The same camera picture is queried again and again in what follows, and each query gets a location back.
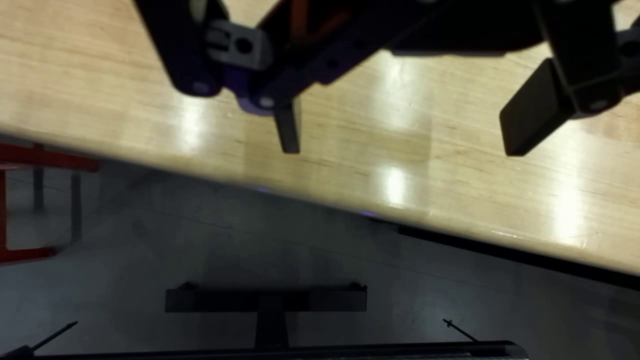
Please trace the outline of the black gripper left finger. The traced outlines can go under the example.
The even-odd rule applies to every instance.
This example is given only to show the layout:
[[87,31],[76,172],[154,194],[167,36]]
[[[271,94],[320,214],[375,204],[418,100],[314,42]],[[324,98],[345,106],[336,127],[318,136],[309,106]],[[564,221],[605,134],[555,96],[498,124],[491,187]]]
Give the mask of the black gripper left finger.
[[264,29],[230,20],[223,0],[132,0],[170,84],[196,98],[223,89],[257,115],[273,115],[284,153],[298,153],[300,115],[294,98],[258,96],[250,81],[275,64]]

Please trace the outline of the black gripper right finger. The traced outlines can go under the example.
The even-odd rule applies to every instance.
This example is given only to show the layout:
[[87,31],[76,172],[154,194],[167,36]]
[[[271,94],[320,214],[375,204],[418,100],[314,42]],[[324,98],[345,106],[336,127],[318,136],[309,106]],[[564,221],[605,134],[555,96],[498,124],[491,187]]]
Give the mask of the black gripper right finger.
[[640,89],[639,24],[619,29],[615,2],[535,2],[553,55],[500,109],[508,155],[526,155],[568,119],[598,115]]

